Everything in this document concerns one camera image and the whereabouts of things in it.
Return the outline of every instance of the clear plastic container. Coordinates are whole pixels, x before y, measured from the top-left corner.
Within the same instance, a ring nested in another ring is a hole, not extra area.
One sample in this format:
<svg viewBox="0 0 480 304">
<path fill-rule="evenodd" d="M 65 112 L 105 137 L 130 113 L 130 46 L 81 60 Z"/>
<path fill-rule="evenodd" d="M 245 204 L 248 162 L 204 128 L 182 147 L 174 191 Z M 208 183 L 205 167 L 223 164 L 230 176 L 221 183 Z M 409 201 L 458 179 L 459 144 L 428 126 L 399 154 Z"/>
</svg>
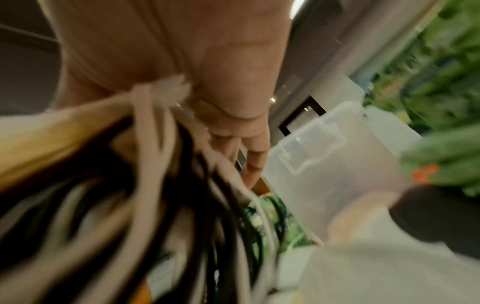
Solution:
<svg viewBox="0 0 480 304">
<path fill-rule="evenodd" d="M 264 171 L 272 190 L 303 227 L 328 240 L 328 226 L 349 203 L 412 183 L 370 132 L 359 102 L 345 102 L 273 147 Z"/>
</svg>

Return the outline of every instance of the ceiling light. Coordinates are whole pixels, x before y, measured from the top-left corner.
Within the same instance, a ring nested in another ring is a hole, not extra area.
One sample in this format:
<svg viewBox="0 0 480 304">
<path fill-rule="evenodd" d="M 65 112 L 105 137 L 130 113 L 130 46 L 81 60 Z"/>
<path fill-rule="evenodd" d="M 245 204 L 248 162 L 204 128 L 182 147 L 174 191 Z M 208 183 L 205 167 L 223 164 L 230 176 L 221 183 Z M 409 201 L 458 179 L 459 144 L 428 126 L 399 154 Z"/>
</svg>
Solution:
<svg viewBox="0 0 480 304">
<path fill-rule="evenodd" d="M 300 8 L 304 4 L 305 0 L 294 0 L 293 5 L 290 11 L 290 19 L 293 19 L 295 15 L 299 12 Z"/>
</svg>

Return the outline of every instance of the plastic bin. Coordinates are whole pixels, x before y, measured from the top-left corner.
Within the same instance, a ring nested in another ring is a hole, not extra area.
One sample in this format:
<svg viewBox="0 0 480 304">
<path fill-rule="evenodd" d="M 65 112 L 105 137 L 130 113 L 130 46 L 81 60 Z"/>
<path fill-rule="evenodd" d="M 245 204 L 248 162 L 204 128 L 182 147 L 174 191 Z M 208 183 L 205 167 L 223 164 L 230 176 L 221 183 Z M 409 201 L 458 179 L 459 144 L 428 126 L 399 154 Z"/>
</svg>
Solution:
<svg viewBox="0 0 480 304">
<path fill-rule="evenodd" d="M 403 192 L 412 183 L 370 132 L 359 102 L 345 102 L 271 149 L 264 178 L 300 224 L 328 240 L 331 220 L 372 191 Z"/>
</svg>

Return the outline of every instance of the bundle of cords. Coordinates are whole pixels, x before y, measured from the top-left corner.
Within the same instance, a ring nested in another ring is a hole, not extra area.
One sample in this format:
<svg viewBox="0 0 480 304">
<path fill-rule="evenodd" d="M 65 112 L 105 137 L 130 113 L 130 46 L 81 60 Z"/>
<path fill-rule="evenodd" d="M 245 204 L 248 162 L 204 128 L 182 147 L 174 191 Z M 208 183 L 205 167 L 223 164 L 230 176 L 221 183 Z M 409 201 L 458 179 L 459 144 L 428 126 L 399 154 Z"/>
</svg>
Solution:
<svg viewBox="0 0 480 304">
<path fill-rule="evenodd" d="M 265 301 L 285 227 L 178 108 L 190 89 L 175 76 L 0 119 L 1 303 L 128 303 L 161 252 L 186 259 L 156 302 Z M 265 223 L 258 259 L 239 198 Z"/>
</svg>

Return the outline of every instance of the orange tag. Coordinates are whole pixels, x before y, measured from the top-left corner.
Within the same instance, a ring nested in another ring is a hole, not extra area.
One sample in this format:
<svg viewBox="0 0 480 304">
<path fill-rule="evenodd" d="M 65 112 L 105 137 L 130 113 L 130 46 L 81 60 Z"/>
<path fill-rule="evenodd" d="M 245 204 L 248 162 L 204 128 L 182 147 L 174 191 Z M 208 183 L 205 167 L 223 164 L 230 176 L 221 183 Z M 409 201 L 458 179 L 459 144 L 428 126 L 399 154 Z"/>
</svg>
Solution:
<svg viewBox="0 0 480 304">
<path fill-rule="evenodd" d="M 431 175 L 437 174 L 437 172 L 439 170 L 440 170 L 440 165 L 430 164 L 430 165 L 426 165 L 426 166 L 420 167 L 417 170 L 415 170 L 411 174 L 411 177 L 413 178 L 414 181 L 416 181 L 420 184 L 432 185 L 433 182 L 430 181 L 429 177 Z"/>
</svg>

